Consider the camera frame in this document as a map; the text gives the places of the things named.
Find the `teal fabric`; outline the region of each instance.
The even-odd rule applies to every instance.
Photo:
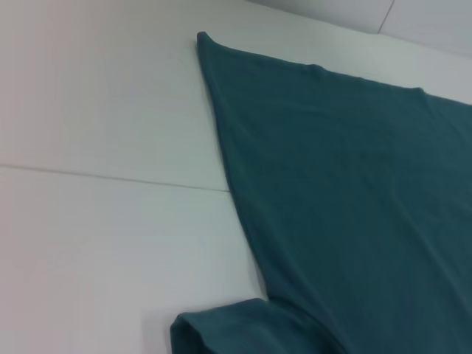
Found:
[[[180,315],[174,353],[472,353],[472,106],[198,55],[268,301]]]

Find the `teal shirt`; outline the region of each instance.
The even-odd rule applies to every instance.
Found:
[[[268,301],[180,315],[174,353],[472,353],[472,106],[198,55]]]

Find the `white surface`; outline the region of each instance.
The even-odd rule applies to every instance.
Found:
[[[227,46],[472,103],[472,61],[244,0],[0,4],[0,353],[165,353],[260,295],[195,55]],[[149,181],[117,181],[84,174]]]
[[[395,0],[381,33],[472,57],[472,1]]]
[[[377,33],[393,0],[250,0],[316,20]]]
[[[472,103],[472,60],[244,0],[4,0],[0,163],[225,190],[196,33]]]
[[[0,201],[0,353],[165,353],[261,295],[226,192],[0,168]]]

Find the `green cloth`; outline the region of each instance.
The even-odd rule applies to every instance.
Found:
[[[173,352],[471,354],[472,106],[205,33],[198,55],[269,300],[181,314]]]

